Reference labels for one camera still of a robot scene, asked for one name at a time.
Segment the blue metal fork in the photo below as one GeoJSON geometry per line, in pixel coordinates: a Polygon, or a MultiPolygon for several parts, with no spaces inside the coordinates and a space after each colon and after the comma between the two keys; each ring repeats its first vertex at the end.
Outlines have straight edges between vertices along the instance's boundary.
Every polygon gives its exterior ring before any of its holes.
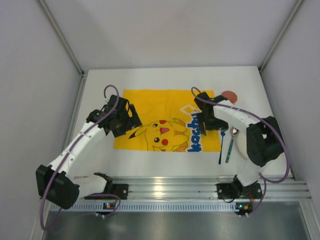
{"type": "Polygon", "coordinates": [[[223,143],[224,143],[224,137],[226,135],[227,130],[226,129],[222,129],[220,131],[220,136],[221,136],[221,141],[220,141],[220,154],[219,154],[219,159],[218,159],[218,164],[220,165],[222,163],[222,152],[223,152],[223,143]]]}

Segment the spoon with teal handle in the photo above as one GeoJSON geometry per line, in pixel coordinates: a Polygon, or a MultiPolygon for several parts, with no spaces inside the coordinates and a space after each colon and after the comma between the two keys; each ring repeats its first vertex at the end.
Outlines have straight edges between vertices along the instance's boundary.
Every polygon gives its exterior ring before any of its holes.
{"type": "Polygon", "coordinates": [[[239,134],[239,130],[237,128],[232,127],[230,129],[231,140],[230,140],[230,143],[229,143],[229,147],[228,147],[228,151],[227,151],[227,155],[226,155],[226,159],[225,159],[225,163],[226,164],[230,161],[230,157],[231,157],[231,152],[232,152],[232,149],[233,149],[234,141],[235,141],[235,138],[238,136],[238,134],[239,134]]]}

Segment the cream round plate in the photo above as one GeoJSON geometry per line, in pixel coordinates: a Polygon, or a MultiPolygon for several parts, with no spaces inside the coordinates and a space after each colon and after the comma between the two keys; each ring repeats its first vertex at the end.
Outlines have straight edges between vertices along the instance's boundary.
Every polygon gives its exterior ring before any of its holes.
{"type": "Polygon", "coordinates": [[[237,137],[236,137],[236,145],[237,149],[240,152],[240,154],[248,159],[248,154],[247,154],[247,137],[244,133],[239,132],[237,137]]]}

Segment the pink plastic cup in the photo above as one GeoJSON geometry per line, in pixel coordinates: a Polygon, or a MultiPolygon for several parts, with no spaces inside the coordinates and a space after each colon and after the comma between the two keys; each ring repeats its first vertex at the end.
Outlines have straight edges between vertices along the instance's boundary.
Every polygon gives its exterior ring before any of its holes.
{"type": "Polygon", "coordinates": [[[236,93],[230,90],[223,91],[221,95],[227,98],[232,104],[235,104],[238,100],[238,96],[236,95],[236,93]]]}

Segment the yellow Pikachu placemat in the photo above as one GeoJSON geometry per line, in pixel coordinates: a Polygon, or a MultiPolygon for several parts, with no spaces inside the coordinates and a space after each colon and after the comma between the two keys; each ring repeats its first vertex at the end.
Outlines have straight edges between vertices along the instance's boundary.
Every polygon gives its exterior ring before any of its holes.
{"type": "Polygon", "coordinates": [[[216,130],[201,134],[197,114],[200,109],[189,90],[126,89],[138,113],[141,126],[114,141],[119,150],[152,152],[219,152],[216,130]]]}

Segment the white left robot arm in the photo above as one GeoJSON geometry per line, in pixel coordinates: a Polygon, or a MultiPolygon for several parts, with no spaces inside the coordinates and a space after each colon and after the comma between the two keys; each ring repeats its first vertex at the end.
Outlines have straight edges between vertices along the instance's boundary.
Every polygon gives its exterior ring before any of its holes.
{"type": "Polygon", "coordinates": [[[81,198],[109,197],[113,188],[111,177],[96,172],[77,178],[76,173],[83,163],[88,163],[89,154],[109,133],[117,138],[141,125],[135,106],[128,99],[112,95],[102,109],[88,115],[79,133],[55,160],[37,168],[39,195],[64,210],[81,198]]]}

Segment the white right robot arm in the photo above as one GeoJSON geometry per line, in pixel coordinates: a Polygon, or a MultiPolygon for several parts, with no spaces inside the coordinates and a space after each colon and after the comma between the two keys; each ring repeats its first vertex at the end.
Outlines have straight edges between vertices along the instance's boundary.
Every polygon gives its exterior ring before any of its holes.
{"type": "Polygon", "coordinates": [[[273,116],[261,118],[236,107],[222,95],[211,98],[206,92],[200,92],[194,96],[200,109],[197,119],[202,135],[231,127],[242,134],[242,139],[236,143],[245,160],[234,181],[243,188],[254,184],[263,167],[286,151],[278,122],[273,116]]]}

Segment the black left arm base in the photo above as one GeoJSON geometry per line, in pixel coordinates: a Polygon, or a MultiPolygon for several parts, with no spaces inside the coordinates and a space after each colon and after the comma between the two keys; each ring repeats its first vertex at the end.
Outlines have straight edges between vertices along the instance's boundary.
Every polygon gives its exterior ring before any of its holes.
{"type": "Polygon", "coordinates": [[[129,185],[123,183],[108,183],[104,188],[103,192],[91,194],[89,196],[85,196],[86,200],[111,200],[114,197],[110,195],[116,195],[121,200],[126,200],[128,198],[129,193],[129,185]]]}

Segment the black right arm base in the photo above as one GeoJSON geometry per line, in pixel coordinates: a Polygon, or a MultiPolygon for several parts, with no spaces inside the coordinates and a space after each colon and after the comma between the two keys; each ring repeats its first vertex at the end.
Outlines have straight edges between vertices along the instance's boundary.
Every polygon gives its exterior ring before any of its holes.
{"type": "Polygon", "coordinates": [[[239,200],[239,199],[261,199],[263,190],[259,183],[253,183],[249,186],[242,186],[241,184],[218,183],[216,185],[217,196],[220,200],[239,200]]]}

